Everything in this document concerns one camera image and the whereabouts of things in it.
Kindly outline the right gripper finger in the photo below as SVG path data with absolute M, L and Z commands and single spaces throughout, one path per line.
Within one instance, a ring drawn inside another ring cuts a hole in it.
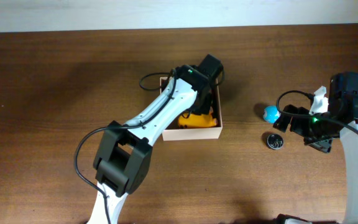
M 333 138 L 304 137 L 304 145 L 323 153 L 331 152 Z
M 290 122 L 291 116 L 289 115 L 289 112 L 283 111 L 282 113 L 280 113 L 280 117 L 274 122 L 273 128 L 281 132 L 285 132 Z

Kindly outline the blue ball with eyes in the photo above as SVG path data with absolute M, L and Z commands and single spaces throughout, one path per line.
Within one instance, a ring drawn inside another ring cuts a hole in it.
M 273 124 L 276 122 L 276 120 L 280 117 L 280 112 L 277 110 L 276 106 L 267 106 L 264 109 L 264 114 L 263 114 L 263 119 L 270 123 Z

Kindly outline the black round cap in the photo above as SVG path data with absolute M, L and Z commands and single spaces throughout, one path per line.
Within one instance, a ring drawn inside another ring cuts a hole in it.
M 273 150 L 279 150 L 284 145 L 284 139 L 279 134 L 270 134 L 267 137 L 267 146 Z

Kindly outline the orange toy animal figure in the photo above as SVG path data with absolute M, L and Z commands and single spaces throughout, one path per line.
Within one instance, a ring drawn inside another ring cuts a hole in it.
M 214 117 L 213 108 L 210 107 L 208 114 L 193 114 L 186 111 L 178 117 L 177 123 L 184 129 L 213 128 L 218 125 L 218 119 Z

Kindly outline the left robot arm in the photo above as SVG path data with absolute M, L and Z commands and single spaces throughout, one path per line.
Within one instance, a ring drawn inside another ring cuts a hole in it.
M 205 56 L 198 65 L 174 68 L 161 94 L 136 117 L 102 128 L 93 161 L 98 195 L 90 223 L 117 223 L 122 206 L 143 182 L 150 167 L 153 145 L 163 131 L 185 111 L 209 111 L 211 90 L 224 73 L 220 60 Z

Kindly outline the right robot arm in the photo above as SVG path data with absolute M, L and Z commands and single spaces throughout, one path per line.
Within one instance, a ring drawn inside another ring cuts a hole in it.
M 344 223 L 358 223 L 358 73 L 333 75 L 330 87 L 306 93 L 311 107 L 287 105 L 277 111 L 275 129 L 290 130 L 303 137 L 304 144 L 329 153 L 339 139 L 344 151 L 347 202 Z

